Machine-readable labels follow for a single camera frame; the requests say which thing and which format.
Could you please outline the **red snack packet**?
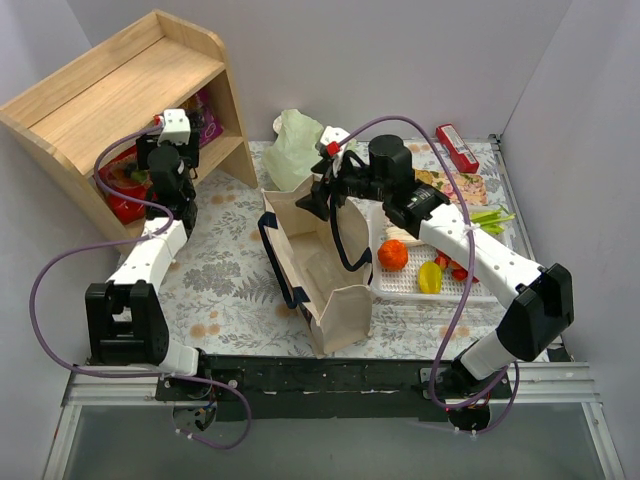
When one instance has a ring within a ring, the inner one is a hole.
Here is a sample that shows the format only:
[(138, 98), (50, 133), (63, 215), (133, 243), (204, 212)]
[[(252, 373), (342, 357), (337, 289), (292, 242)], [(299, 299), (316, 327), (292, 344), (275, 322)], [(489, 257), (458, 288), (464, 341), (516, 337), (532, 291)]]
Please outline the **red snack packet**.
[[(144, 200), (152, 182), (146, 170), (140, 170), (137, 163), (137, 149), (133, 145), (115, 156), (99, 169), (101, 180), (114, 191), (128, 197)], [(106, 202), (112, 212), (128, 225), (145, 216), (145, 206), (106, 193)]]

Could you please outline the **green spring onions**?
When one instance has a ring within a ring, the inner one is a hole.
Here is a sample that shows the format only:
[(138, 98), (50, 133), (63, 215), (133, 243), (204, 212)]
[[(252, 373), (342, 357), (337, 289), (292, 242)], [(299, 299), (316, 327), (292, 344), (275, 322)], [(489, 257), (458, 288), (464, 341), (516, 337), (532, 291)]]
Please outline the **green spring onions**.
[[(496, 237), (505, 231), (504, 224), (516, 218), (515, 213), (510, 213), (504, 208), (495, 210), (481, 210), (472, 212), (470, 219), (474, 224), (486, 233)], [(391, 226), (386, 229), (386, 239), (396, 240), (403, 243), (406, 247), (415, 247), (423, 245), (423, 242), (411, 236), (405, 230)]]

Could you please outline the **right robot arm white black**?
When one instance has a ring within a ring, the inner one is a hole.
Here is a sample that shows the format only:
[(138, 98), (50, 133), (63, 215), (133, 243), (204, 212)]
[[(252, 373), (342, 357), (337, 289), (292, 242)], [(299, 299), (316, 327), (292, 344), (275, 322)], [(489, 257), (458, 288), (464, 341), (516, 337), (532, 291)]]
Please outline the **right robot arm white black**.
[(514, 360), (535, 360), (573, 323), (570, 272), (558, 263), (545, 268), (472, 228), (461, 206), (416, 178), (412, 153), (399, 137), (375, 137), (366, 161), (341, 141), (324, 139), (316, 148), (321, 159), (312, 170), (319, 177), (298, 207), (328, 220), (348, 197), (379, 201), (395, 226), (443, 251), (505, 308), (496, 329), (454, 360), (450, 375), (460, 395), (479, 395)]

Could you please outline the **purple snack packet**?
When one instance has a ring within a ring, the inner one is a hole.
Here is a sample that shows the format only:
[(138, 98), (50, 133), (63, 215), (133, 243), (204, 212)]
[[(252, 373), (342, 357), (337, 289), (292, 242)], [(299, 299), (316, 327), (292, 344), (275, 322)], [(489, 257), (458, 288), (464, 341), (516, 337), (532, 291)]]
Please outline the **purple snack packet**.
[(180, 107), (190, 121), (191, 129), (199, 133), (199, 147), (210, 144), (224, 131), (215, 117), (209, 102), (209, 94), (205, 88), (185, 100)]

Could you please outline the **beige canvas tote bag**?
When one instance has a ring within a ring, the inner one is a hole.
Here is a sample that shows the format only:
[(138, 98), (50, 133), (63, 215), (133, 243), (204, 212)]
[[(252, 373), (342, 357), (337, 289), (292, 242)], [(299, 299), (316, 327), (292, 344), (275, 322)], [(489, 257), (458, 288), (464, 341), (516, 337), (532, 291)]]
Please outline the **beige canvas tote bag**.
[[(314, 355), (322, 358), (370, 336), (373, 266), (368, 225), (352, 201), (337, 209), (335, 222), (295, 205), (312, 182), (309, 177), (288, 192), (263, 191), (258, 230), (285, 304), (302, 316)], [(328, 300), (304, 268), (318, 251), (330, 257), (342, 278)]]

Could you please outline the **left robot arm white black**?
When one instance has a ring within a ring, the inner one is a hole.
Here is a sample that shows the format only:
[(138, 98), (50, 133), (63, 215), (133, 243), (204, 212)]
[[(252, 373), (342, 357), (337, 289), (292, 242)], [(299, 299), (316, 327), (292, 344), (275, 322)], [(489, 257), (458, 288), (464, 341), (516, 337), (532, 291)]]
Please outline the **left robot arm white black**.
[(143, 234), (125, 262), (104, 283), (85, 294), (91, 354), (105, 365), (146, 365), (177, 374), (178, 387), (193, 400), (213, 386), (211, 373), (198, 366), (199, 352), (170, 338), (158, 290), (196, 223), (195, 188), (190, 171), (199, 164), (199, 133), (167, 113), (160, 125), (136, 140), (137, 163), (151, 187), (145, 199), (165, 206), (145, 209)]

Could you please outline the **orange tangerine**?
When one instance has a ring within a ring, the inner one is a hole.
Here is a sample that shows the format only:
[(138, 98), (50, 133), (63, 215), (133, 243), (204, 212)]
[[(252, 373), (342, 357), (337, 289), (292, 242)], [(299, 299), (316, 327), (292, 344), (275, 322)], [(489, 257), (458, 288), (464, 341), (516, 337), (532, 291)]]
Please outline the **orange tangerine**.
[(389, 271), (401, 271), (409, 259), (406, 245), (395, 239), (382, 243), (377, 251), (377, 257), (381, 267)]

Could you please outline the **yellow bell pepper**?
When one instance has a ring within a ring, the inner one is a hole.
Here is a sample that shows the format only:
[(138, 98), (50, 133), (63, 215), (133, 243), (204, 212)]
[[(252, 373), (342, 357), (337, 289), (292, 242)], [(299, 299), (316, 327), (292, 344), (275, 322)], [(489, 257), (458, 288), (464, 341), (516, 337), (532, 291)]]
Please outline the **yellow bell pepper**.
[(442, 288), (442, 276), (443, 271), (437, 263), (432, 261), (423, 263), (417, 275), (420, 291), (423, 294), (439, 294)]

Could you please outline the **light green plastic bag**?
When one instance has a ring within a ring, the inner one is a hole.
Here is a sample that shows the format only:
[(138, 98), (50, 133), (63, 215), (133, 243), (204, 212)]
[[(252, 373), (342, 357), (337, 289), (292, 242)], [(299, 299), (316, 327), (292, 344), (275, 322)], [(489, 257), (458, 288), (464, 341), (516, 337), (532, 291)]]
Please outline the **light green plastic bag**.
[(282, 111), (273, 127), (277, 138), (264, 150), (262, 163), (281, 191), (294, 190), (311, 175), (311, 168), (321, 160), (319, 142), (340, 142), (349, 136), (348, 131), (325, 127), (297, 109)]

